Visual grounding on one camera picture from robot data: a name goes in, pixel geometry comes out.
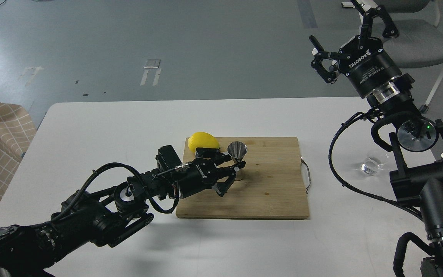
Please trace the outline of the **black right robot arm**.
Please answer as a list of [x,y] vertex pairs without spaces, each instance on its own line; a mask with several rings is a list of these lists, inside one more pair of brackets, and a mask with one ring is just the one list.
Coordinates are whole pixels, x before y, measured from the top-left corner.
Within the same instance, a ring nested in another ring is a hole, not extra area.
[[[352,1],[363,17],[361,32],[343,45],[339,52],[327,52],[314,36],[315,47],[311,66],[327,82],[333,83],[338,73],[344,74],[360,97],[366,98],[371,109],[357,112],[337,131],[331,140],[328,154],[331,172],[352,191],[396,206],[420,219],[425,226],[426,244],[417,235],[402,235],[396,246],[393,270],[404,276],[404,260],[409,242],[428,255],[421,263],[423,277],[443,277],[443,121],[425,118],[414,106],[411,88],[414,79],[401,73],[392,58],[383,49],[383,43],[371,35],[373,19],[385,23],[386,37],[398,35],[386,8],[380,5],[364,10],[358,1]],[[373,123],[371,137],[387,152],[393,152],[397,170],[389,173],[396,200],[364,192],[336,172],[332,153],[341,133],[358,120]]]

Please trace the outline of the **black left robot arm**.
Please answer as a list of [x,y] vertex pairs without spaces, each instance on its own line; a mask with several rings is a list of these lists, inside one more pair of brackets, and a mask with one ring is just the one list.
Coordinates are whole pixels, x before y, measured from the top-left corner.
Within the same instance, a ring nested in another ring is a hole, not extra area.
[[46,269],[79,247],[115,247],[149,225],[153,207],[171,214],[179,200],[207,189],[222,197],[246,165],[217,148],[199,147],[182,163],[171,145],[160,147],[157,167],[140,173],[111,162],[93,171],[49,221],[0,228],[0,277],[49,277]]

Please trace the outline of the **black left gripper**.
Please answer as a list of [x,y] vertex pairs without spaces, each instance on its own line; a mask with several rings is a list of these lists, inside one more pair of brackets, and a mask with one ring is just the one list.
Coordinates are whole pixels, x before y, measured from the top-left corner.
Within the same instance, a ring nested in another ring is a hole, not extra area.
[[231,156],[220,152],[220,149],[197,147],[195,157],[188,169],[175,173],[175,184],[181,199],[212,187],[219,197],[223,197],[235,181],[243,180],[245,177],[244,160],[217,169],[217,165],[231,160]]

